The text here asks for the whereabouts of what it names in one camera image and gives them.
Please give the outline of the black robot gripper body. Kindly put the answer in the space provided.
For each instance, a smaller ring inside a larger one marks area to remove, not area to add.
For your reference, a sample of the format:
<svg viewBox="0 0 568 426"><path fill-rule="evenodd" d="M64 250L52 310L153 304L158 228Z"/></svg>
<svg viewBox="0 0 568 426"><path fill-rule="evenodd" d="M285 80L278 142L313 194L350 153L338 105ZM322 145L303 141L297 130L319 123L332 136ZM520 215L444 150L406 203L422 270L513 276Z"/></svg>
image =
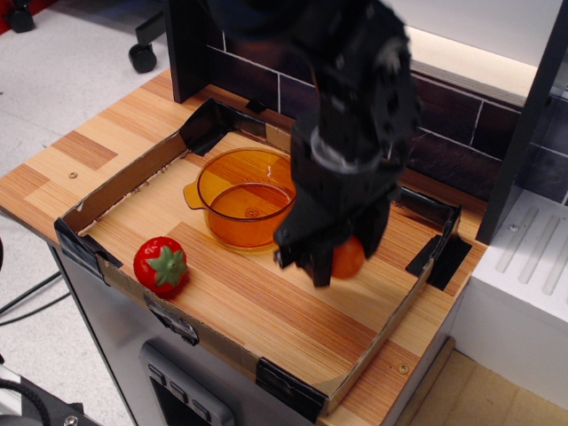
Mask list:
<svg viewBox="0 0 568 426"><path fill-rule="evenodd" d="M297 266L309 247L343 244L354 236L355 220L366 206L391 201L402 174L402 157L390 157L394 147L359 124L317 119L294 124L290 164L296 201L274 234L280 268Z"/></svg>

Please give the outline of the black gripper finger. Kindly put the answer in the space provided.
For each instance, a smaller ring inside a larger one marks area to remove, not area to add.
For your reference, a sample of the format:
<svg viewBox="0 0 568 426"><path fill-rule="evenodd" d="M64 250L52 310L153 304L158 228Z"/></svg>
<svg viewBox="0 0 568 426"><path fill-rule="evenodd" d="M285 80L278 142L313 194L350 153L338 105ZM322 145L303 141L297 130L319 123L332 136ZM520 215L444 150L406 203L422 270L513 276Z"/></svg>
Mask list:
<svg viewBox="0 0 568 426"><path fill-rule="evenodd" d="M365 258L370 258L378 249L388 224L389 214L390 202L387 199L379 199L366 206L356 218L353 234L361 243Z"/></svg>
<svg viewBox="0 0 568 426"><path fill-rule="evenodd" d="M309 247L301 254L296 265L311 277L314 287L328 287L331 281L333 257L332 248Z"/></svg>

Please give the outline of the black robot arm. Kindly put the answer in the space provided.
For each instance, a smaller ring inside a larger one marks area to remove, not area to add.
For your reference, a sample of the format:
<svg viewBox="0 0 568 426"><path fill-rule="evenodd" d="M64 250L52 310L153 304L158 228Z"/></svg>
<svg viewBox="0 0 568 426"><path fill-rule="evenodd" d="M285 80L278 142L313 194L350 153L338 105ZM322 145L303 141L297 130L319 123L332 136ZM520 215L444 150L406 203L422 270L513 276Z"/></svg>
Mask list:
<svg viewBox="0 0 568 426"><path fill-rule="evenodd" d="M274 234L275 259L325 287L348 239L359 240L365 257L376 252L406 166L420 104L404 24L379 1L204 6L232 39L284 44L311 67L319 108L292 129L296 201Z"/></svg>

